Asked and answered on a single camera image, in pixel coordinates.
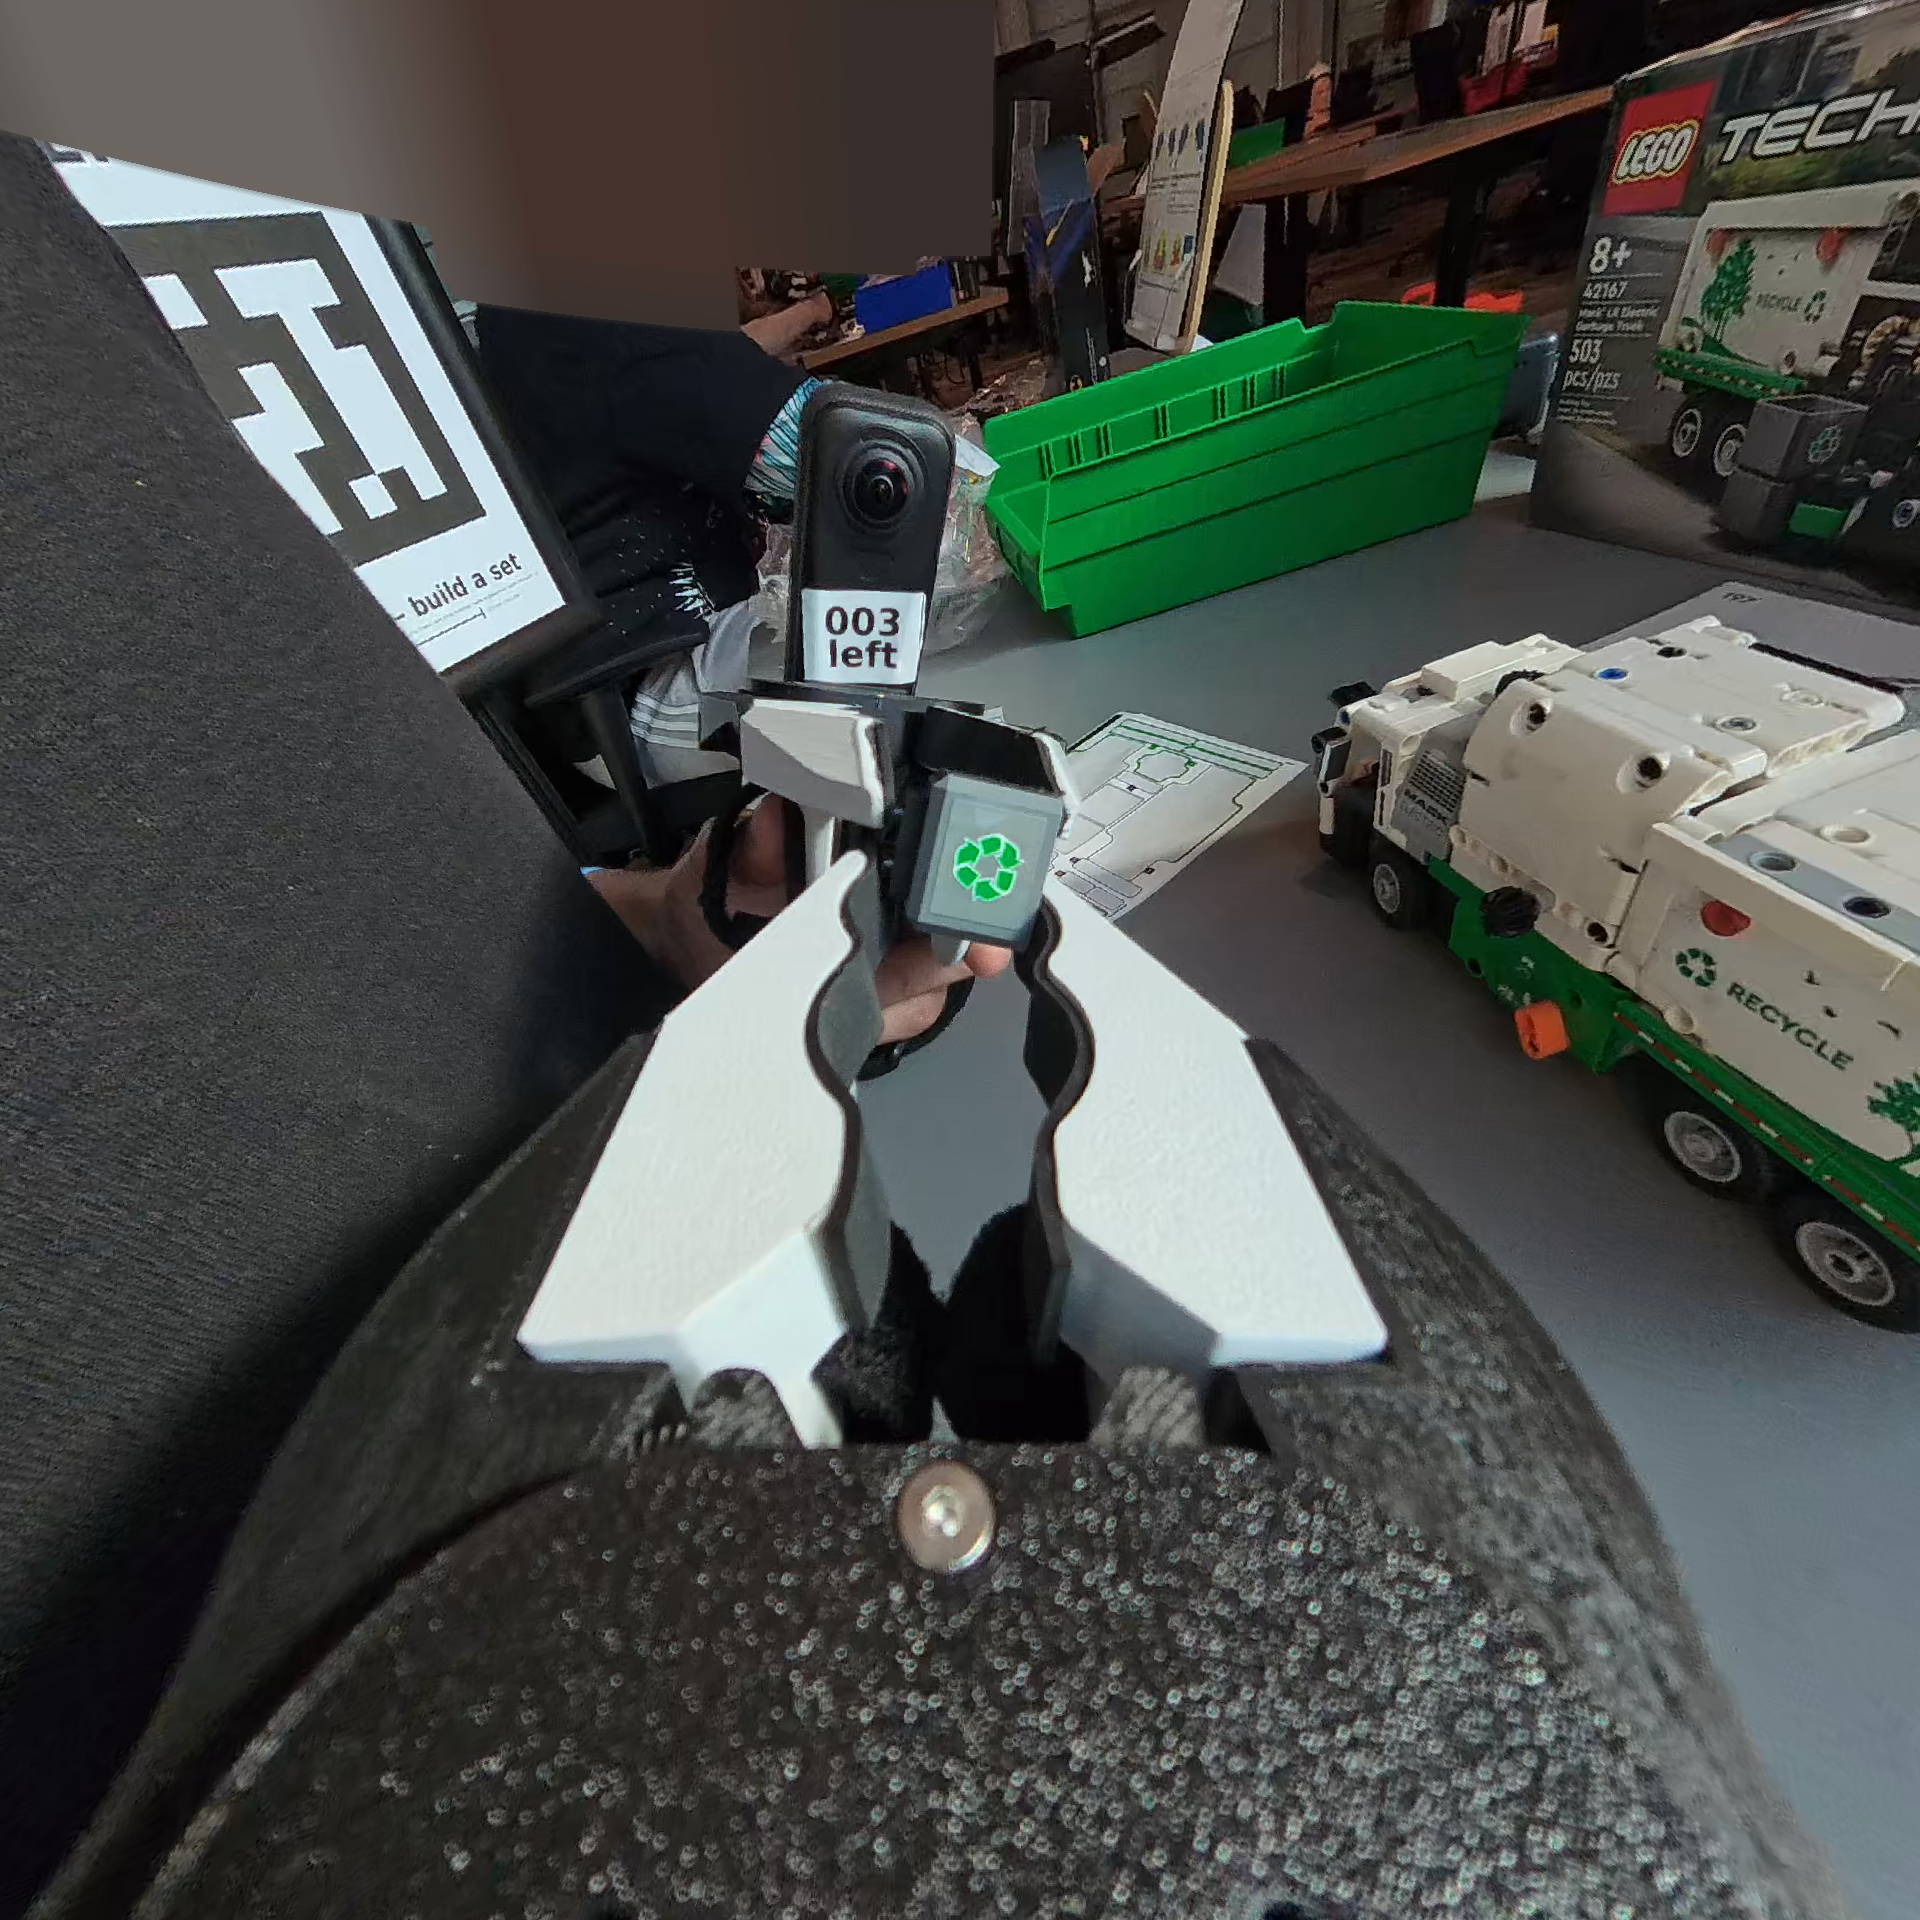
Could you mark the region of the grey lego bin recycle sticker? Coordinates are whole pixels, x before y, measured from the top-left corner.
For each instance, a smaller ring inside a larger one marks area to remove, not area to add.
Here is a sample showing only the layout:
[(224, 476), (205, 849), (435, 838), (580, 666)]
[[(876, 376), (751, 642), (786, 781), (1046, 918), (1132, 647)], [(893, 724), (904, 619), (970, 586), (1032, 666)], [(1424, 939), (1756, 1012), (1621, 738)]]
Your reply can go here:
[(938, 774), (902, 923), (927, 939), (1019, 950), (1040, 915), (1066, 816), (1061, 793)]

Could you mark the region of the lego instruction booklet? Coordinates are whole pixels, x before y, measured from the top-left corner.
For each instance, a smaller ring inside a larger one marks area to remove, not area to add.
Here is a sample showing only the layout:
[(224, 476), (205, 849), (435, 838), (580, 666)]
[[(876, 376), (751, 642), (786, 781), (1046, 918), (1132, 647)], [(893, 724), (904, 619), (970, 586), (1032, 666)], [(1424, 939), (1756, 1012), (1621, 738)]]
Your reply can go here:
[(1793, 660), (1808, 660), (1828, 672), (1916, 692), (1916, 622), (1725, 580), (1659, 616), (1648, 616), (1644, 629), (1661, 633), (1699, 617), (1750, 633), (1756, 643)]

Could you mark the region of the black framed marker sign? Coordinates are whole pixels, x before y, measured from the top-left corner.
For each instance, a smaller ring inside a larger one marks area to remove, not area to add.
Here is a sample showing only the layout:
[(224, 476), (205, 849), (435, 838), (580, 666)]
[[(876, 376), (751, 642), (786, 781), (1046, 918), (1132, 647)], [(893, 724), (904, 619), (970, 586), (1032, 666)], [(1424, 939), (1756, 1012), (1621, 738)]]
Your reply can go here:
[(443, 679), (491, 685), (590, 629), (413, 227), (42, 148), (224, 419)]

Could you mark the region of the white green lego garbage truck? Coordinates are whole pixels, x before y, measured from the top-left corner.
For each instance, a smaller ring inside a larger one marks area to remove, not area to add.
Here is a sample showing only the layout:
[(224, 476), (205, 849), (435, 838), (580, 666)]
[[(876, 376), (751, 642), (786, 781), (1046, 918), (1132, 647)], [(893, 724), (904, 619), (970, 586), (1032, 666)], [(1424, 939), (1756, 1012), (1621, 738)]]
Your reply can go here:
[(1901, 690), (1709, 616), (1330, 692), (1319, 842), (1532, 1061), (1622, 1078), (1665, 1163), (1832, 1307), (1916, 1327), (1916, 742)]

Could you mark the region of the dark tall box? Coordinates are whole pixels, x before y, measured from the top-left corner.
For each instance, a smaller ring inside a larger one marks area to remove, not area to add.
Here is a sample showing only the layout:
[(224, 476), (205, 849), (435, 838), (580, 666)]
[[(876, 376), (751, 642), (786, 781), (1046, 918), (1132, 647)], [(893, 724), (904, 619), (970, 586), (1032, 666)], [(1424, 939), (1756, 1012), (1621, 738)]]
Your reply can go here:
[(1097, 196), (1079, 132), (1022, 157), (1022, 255), (1042, 339), (1057, 365), (1057, 390), (1108, 380), (1113, 349)]

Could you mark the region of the black chair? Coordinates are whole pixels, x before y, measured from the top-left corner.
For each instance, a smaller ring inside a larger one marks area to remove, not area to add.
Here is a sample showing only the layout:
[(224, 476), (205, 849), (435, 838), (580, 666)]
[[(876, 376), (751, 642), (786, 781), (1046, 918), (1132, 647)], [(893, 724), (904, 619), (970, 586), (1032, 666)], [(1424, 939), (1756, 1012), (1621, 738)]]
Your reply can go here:
[(662, 785), (632, 734), (632, 687), (684, 665), (709, 638), (697, 613), (659, 613), (619, 635), (580, 605), (443, 672), (566, 853), (585, 868), (669, 864), (738, 794), (738, 772)]

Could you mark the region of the lego sticker sheet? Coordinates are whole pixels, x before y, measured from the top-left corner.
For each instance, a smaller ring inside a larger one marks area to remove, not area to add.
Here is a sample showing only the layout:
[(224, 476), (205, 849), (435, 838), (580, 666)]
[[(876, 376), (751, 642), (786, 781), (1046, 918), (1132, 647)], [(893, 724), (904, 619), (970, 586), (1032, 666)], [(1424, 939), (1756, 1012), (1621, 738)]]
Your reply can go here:
[(1138, 712), (1067, 751), (1075, 811), (1052, 880), (1115, 923), (1293, 785), (1304, 763)]

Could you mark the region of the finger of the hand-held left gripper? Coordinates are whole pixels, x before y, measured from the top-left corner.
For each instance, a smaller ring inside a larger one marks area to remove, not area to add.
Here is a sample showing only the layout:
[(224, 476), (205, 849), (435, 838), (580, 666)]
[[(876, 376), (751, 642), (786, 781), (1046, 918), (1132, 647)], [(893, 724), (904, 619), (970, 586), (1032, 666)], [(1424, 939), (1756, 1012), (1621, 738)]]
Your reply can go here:
[(908, 705), (904, 774), (907, 821), (921, 842), (981, 831), (1052, 845), (1075, 811), (1062, 742), (976, 705)]
[(740, 774), (803, 811), (852, 827), (885, 823), (885, 729), (855, 705), (747, 703), (740, 712)]

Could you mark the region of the white poster board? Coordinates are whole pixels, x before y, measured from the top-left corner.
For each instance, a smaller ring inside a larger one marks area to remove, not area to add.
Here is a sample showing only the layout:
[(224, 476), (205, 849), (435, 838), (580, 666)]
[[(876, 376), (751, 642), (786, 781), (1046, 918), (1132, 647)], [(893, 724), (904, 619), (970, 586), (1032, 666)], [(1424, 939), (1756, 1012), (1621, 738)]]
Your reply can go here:
[(1229, 167), (1235, 91), (1227, 59), (1243, 9), (1187, 6), (1158, 96), (1126, 315), (1132, 343), (1157, 354), (1184, 352), (1199, 332)]

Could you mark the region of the person's left hand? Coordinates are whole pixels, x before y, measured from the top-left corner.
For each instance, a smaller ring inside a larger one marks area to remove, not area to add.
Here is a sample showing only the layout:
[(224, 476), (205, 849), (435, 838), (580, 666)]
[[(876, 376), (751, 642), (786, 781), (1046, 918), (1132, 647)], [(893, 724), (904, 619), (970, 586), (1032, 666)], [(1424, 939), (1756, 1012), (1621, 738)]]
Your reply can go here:
[[(727, 854), (727, 910), (738, 918), (770, 919), (791, 898), (786, 885), (786, 827), (791, 808), (761, 797), (738, 816)], [(718, 972), (735, 950), (718, 940), (702, 913), (702, 883), (717, 823), (667, 868), (594, 868), (583, 877), (614, 919), (628, 927), (653, 972), (665, 980), (665, 1006), (675, 1009)], [(943, 962), (924, 935), (904, 939), (876, 970), (882, 1048), (912, 1048), (949, 1014), (955, 989), (996, 980), (1010, 967), (1010, 950), (984, 944)]]

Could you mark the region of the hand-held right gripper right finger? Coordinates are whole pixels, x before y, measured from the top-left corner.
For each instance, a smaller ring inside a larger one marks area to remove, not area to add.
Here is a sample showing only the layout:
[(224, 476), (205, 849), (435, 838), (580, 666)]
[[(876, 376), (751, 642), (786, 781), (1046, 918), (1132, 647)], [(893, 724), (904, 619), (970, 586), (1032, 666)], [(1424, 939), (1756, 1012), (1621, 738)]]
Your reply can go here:
[(1377, 1359), (1389, 1327), (1273, 1094), (1276, 1049), (1074, 893), (1019, 962), (1044, 1101), (1032, 1350), (1091, 1372)]

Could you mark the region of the lego set box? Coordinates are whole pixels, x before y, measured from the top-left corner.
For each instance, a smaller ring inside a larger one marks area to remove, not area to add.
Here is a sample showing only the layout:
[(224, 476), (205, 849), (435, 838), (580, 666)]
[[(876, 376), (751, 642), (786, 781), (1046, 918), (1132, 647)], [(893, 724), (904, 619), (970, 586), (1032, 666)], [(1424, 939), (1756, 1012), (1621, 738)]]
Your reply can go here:
[(1915, 622), (1916, 6), (1617, 84), (1528, 513)]

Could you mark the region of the long wooden workbench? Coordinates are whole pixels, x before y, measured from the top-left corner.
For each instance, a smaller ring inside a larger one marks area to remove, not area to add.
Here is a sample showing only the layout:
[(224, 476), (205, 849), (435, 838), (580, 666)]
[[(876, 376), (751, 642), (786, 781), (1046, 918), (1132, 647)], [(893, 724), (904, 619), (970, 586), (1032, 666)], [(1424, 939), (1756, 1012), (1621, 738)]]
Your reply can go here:
[(1484, 240), (1484, 212), (1501, 178), (1536, 157), (1547, 132), (1608, 113), (1612, 100), (1612, 84), (1601, 84), (1406, 132), (1323, 132), (1257, 162), (1233, 165), (1224, 175), (1221, 207), (1265, 212), (1260, 264), (1265, 324), (1304, 315), (1304, 200), (1313, 194), (1358, 194), (1406, 175), (1436, 175), (1446, 188), (1442, 229), (1433, 255), (1433, 303), (1464, 307)]

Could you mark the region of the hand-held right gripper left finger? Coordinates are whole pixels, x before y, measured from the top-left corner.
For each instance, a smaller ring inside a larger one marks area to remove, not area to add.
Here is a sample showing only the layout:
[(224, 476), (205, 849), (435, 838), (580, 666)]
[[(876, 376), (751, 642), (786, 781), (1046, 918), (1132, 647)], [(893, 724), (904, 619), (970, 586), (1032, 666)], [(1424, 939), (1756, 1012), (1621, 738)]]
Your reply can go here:
[(891, 1216), (852, 1085), (877, 1044), (877, 883), (843, 853), (656, 1028), (519, 1329), (542, 1363), (764, 1376), (803, 1447), (814, 1378), (882, 1303)]

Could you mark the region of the stacked green plastic bins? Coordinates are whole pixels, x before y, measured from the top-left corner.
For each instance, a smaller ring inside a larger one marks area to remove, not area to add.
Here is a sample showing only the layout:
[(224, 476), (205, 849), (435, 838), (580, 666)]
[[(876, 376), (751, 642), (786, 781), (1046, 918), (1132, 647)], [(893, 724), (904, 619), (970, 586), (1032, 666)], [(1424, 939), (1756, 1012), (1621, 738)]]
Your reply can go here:
[(1471, 510), (1518, 311), (1342, 303), (981, 429), (998, 549), (1079, 638)]

